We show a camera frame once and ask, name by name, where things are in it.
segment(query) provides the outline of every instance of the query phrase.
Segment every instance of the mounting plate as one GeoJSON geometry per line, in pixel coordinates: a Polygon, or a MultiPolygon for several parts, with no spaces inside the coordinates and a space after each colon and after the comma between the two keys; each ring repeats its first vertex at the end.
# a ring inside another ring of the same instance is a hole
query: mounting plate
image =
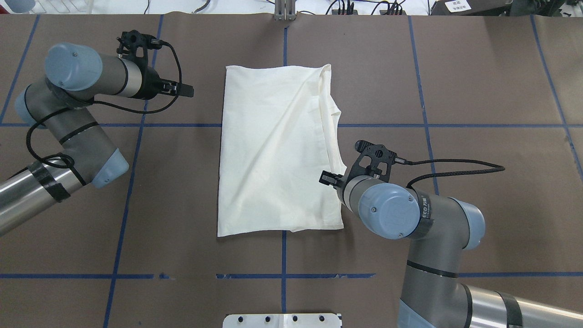
{"type": "Polygon", "coordinates": [[[342,315],[334,313],[283,313],[228,315],[223,328],[342,328],[342,315]]]}

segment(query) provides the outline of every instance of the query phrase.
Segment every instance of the folded fabric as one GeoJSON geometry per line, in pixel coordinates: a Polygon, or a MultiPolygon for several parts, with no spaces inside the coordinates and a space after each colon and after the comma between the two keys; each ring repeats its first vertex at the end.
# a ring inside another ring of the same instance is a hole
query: folded fabric
{"type": "Polygon", "coordinates": [[[331,67],[227,67],[217,236],[342,229],[323,170],[344,174],[331,67]]]}

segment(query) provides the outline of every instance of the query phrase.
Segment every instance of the white cloth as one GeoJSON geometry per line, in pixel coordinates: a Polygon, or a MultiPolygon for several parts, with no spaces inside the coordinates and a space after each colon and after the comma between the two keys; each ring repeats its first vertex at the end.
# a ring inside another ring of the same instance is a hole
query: white cloth
{"type": "Polygon", "coordinates": [[[323,170],[344,174],[331,67],[227,67],[217,235],[342,229],[323,170]]]}

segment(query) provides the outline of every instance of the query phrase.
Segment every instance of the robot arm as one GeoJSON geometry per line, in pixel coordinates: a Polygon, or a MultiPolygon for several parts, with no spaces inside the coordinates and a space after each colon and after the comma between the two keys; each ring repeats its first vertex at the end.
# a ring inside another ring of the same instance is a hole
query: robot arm
{"type": "MultiPolygon", "coordinates": [[[[101,188],[128,170],[120,150],[87,110],[100,103],[93,100],[95,95],[193,97],[192,86],[160,79],[148,66],[147,51],[171,47],[165,41],[135,30],[123,32],[118,41],[119,57],[99,54],[87,46],[53,46],[45,60],[46,76],[16,99],[19,116],[33,128],[49,129],[63,151],[40,158],[29,147],[37,161],[0,184],[0,236],[82,186],[92,183],[101,188]],[[143,57],[137,56],[139,48],[143,48],[143,57]]],[[[33,130],[27,135],[27,146],[33,130]]]]}
{"type": "Polygon", "coordinates": [[[405,161],[383,145],[358,141],[360,156],[346,176],[324,171],[341,202],[387,239],[412,240],[399,301],[399,328],[543,328],[583,326],[583,315],[512,295],[462,285],[463,250],[478,246],[484,217],[474,205],[389,183],[391,166],[405,161]],[[371,159],[366,168],[364,157],[371,159]],[[380,164],[386,164],[383,172],[380,164]]]}

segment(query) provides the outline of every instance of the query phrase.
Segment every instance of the white label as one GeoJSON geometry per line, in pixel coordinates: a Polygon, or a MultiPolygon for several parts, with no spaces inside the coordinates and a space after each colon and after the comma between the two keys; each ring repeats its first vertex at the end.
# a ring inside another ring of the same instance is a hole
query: white label
{"type": "Polygon", "coordinates": [[[445,3],[445,6],[449,12],[463,12],[472,9],[467,0],[448,1],[445,3]]]}

